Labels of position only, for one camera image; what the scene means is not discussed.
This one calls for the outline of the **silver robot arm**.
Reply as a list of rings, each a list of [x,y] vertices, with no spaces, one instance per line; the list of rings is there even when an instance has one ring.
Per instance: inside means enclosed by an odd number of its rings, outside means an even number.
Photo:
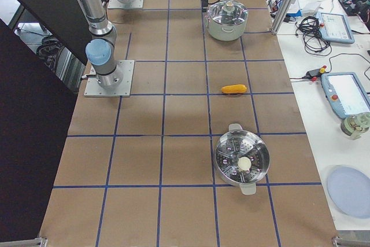
[[[77,1],[92,35],[92,41],[86,46],[86,56],[95,69],[97,83],[103,88],[114,88],[124,77],[114,59],[115,27],[107,18],[102,0]]]

